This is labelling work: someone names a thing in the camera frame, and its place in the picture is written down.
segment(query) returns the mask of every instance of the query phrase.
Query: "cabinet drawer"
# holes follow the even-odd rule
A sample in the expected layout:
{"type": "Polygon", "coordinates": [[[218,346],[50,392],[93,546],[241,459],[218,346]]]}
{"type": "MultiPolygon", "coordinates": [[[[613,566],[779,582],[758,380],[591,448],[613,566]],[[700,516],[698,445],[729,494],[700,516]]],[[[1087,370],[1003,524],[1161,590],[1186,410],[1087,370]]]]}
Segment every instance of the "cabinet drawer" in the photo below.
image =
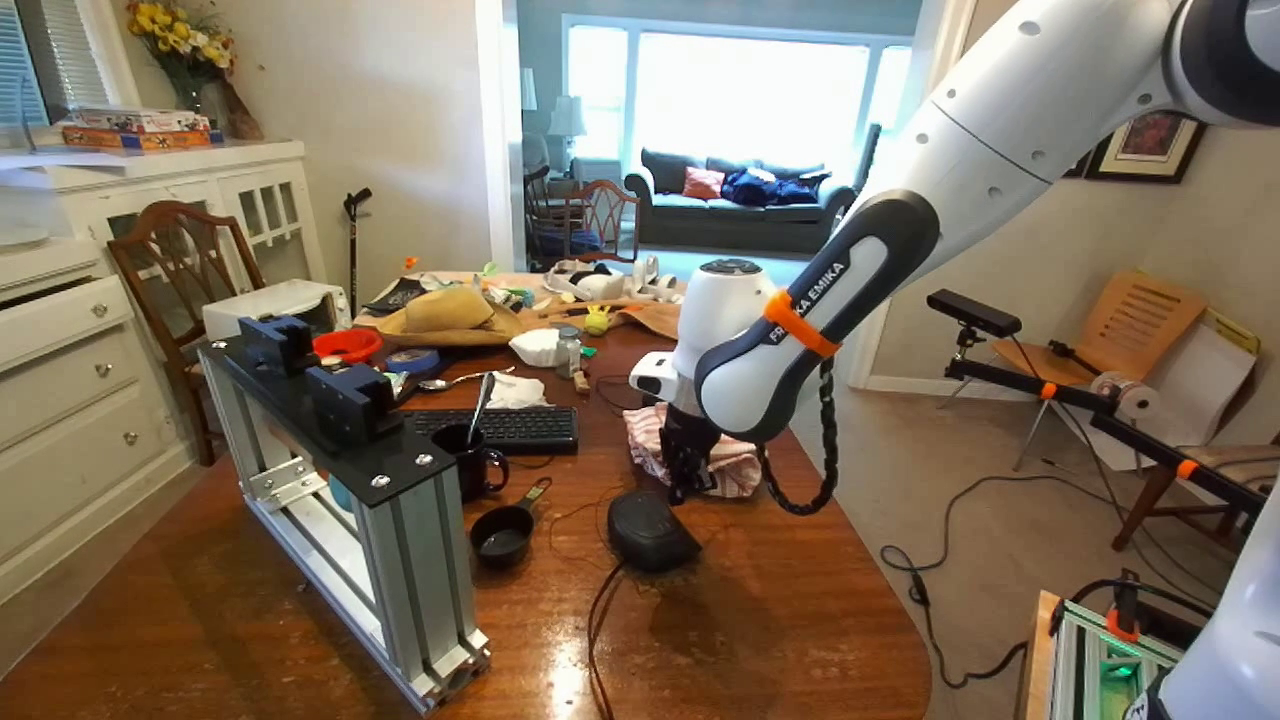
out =
{"type": "Polygon", "coordinates": [[[67,346],[51,358],[40,358],[40,363],[0,373],[0,448],[62,425],[63,416],[112,397],[133,380],[137,370],[124,328],[67,346]]]}
{"type": "Polygon", "coordinates": [[[0,456],[0,562],[112,494],[156,451],[159,432],[137,386],[8,448],[0,456]]]}
{"type": "Polygon", "coordinates": [[[63,346],[121,328],[133,320],[124,283],[115,276],[78,283],[0,313],[0,373],[31,363],[63,346]]]}

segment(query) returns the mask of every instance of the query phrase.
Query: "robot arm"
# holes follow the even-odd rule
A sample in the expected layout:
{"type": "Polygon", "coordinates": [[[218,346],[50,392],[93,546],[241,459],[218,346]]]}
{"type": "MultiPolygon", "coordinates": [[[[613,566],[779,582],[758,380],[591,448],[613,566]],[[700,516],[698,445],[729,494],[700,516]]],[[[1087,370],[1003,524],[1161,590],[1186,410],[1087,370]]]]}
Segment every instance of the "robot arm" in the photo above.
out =
{"type": "Polygon", "coordinates": [[[718,292],[689,298],[689,347],[676,347],[684,392],[673,404],[729,435],[776,435],[804,378],[880,302],[968,251],[1097,141],[1156,110],[1280,125],[1280,0],[1012,5],[940,82],[901,132],[903,148],[877,165],[861,204],[790,292],[731,334],[700,324],[723,307],[718,292]]]}

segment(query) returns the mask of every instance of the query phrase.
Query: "metal frame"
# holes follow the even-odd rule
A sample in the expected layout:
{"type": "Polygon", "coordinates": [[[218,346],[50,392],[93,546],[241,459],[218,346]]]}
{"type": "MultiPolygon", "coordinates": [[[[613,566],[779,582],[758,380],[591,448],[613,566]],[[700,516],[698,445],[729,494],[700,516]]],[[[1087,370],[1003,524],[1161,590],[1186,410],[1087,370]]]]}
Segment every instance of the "metal frame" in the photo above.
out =
{"type": "Polygon", "coordinates": [[[296,432],[304,420],[290,416],[290,402],[256,386],[233,347],[206,346],[202,363],[248,512],[420,712],[451,699],[488,669],[488,636],[471,622],[455,467],[440,466],[438,448],[420,448],[415,478],[337,459],[296,432]],[[324,466],[346,467],[347,510],[332,498],[324,466]],[[370,506],[356,485],[395,494],[370,506]]]}

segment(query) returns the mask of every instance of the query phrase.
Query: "picture frame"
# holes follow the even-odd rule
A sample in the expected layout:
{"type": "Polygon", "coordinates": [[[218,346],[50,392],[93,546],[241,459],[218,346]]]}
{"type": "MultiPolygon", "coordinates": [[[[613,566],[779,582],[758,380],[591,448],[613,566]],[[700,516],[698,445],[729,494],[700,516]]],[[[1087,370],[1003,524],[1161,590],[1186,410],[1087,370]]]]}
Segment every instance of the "picture frame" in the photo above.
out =
{"type": "Polygon", "coordinates": [[[1180,112],[1148,112],[1122,125],[1087,161],[1087,179],[1180,183],[1204,125],[1180,112]]]}

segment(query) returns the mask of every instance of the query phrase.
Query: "red object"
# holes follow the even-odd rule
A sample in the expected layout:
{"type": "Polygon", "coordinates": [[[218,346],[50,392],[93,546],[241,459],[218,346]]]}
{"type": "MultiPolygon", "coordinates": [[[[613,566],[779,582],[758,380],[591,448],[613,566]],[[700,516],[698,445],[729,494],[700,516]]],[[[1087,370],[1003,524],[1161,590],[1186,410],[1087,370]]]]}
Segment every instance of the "red object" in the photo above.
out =
{"type": "Polygon", "coordinates": [[[312,354],[324,359],[324,358],[337,358],[346,363],[370,363],[377,354],[383,347],[383,335],[377,328],[346,328],[346,334],[324,334],[324,335],[312,335],[312,354]]]}

